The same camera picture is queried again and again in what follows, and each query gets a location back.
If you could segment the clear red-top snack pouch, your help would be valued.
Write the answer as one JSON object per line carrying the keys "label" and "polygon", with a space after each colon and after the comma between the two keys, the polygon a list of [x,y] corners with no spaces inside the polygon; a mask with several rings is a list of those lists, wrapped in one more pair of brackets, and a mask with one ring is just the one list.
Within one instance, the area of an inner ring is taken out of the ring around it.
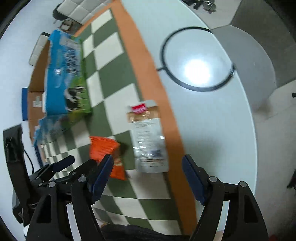
{"label": "clear red-top snack pouch", "polygon": [[142,173],[166,173],[169,159],[159,107],[154,100],[129,105],[126,111],[130,125],[135,167]]}

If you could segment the open cardboard box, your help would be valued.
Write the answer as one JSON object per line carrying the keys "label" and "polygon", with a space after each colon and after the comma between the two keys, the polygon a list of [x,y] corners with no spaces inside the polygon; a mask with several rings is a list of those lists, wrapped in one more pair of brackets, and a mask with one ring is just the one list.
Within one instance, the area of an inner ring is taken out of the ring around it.
{"label": "open cardboard box", "polygon": [[33,145],[46,144],[91,113],[82,42],[54,30],[37,59],[27,92]]}

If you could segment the blue cushion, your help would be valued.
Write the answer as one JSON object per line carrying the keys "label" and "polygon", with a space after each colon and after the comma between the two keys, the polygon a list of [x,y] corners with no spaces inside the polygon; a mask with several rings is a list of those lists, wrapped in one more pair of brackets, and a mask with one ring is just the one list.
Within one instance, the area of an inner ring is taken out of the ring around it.
{"label": "blue cushion", "polygon": [[28,88],[22,88],[22,120],[28,120]]}

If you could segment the green checkered table mat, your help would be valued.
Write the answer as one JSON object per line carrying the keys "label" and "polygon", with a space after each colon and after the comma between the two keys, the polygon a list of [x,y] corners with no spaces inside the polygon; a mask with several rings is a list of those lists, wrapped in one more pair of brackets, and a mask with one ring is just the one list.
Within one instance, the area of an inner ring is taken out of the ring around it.
{"label": "green checkered table mat", "polygon": [[[64,134],[49,135],[41,145],[46,161],[75,157],[74,166],[89,159],[92,137],[119,142],[125,180],[110,178],[93,205],[103,224],[138,225],[165,235],[190,235],[197,225],[195,201],[181,167],[183,143],[167,94],[132,17],[121,1],[103,7],[79,31],[93,46],[83,59],[94,103],[92,114]],[[168,140],[170,169],[165,174],[142,173],[135,167],[132,129],[126,108],[151,97],[159,106]]]}

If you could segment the white quilted chair left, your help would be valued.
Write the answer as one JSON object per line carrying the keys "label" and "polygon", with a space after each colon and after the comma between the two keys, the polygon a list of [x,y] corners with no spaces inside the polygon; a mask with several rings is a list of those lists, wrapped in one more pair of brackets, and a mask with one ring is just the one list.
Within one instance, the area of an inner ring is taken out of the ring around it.
{"label": "white quilted chair left", "polygon": [[42,32],[41,35],[38,37],[38,40],[36,41],[36,44],[34,46],[34,49],[32,51],[32,54],[29,58],[29,64],[31,66],[36,66],[37,60],[41,54],[41,51],[43,50],[46,42],[48,41],[50,34],[46,32]]}

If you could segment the white quilted chair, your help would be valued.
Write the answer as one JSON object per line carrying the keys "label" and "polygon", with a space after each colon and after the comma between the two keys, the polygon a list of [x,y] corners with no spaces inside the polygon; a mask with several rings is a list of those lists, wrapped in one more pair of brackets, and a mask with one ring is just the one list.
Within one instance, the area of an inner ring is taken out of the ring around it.
{"label": "white quilted chair", "polygon": [[36,41],[36,44],[34,46],[34,49],[32,51],[32,54],[29,58],[29,64],[31,66],[36,66],[37,60],[41,54],[41,51],[43,50],[46,42],[48,41],[50,34],[46,32],[42,32],[41,35],[38,37],[38,40]]}
{"label": "white quilted chair", "polygon": [[112,0],[64,0],[57,7],[57,12],[84,25],[111,2]]}

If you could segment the grey plastic chair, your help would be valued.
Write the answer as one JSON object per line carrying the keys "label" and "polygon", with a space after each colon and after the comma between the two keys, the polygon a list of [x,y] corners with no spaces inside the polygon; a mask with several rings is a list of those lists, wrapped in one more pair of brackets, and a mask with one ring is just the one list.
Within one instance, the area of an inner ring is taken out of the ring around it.
{"label": "grey plastic chair", "polygon": [[229,25],[213,33],[234,63],[257,111],[279,87],[295,80],[295,38],[272,1],[241,1]]}

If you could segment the white quilted chair centre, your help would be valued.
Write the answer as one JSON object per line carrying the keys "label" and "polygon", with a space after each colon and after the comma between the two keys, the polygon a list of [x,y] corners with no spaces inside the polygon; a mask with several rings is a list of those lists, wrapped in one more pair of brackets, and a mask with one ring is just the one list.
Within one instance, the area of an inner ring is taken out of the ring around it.
{"label": "white quilted chair centre", "polygon": [[64,0],[57,7],[57,12],[84,25],[111,2],[112,0]]}

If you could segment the small chrome dumbbell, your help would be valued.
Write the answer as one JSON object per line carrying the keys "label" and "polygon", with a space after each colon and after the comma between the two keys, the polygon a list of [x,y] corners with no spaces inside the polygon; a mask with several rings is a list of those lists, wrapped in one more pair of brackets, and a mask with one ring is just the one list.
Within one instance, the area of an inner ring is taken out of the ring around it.
{"label": "small chrome dumbbell", "polygon": [[208,0],[208,1],[206,1],[206,0],[198,0],[198,1],[195,1],[193,8],[198,9],[201,6],[203,7],[203,9],[205,11],[208,11],[208,12],[215,12],[215,10],[216,10],[215,1],[212,1],[212,0]]}

